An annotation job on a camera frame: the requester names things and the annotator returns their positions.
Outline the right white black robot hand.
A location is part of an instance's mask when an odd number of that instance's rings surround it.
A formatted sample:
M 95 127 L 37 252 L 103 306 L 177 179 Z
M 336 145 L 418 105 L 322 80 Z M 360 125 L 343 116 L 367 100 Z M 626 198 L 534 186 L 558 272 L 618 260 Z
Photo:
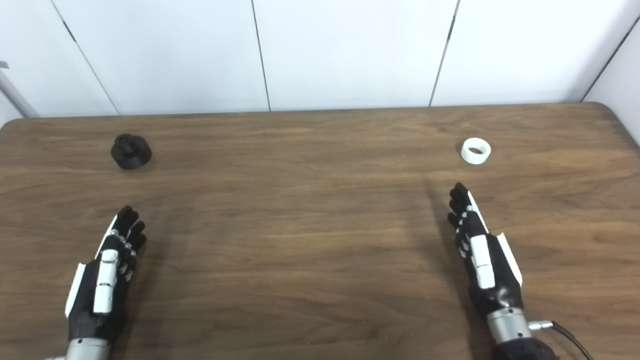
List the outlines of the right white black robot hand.
M 473 194 L 461 182 L 450 190 L 447 219 L 470 284 L 471 303 L 482 316 L 498 310 L 523 310 L 522 274 L 505 235 L 492 234 Z

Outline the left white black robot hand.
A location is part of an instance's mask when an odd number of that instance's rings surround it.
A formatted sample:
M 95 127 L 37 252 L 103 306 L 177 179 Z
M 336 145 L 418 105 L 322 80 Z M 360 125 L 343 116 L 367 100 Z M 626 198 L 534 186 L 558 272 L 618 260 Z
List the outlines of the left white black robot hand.
M 132 206 L 114 216 L 94 258 L 78 264 L 65 305 L 68 340 L 96 338 L 113 344 L 126 321 L 126 301 L 146 243 L 146 224 Z

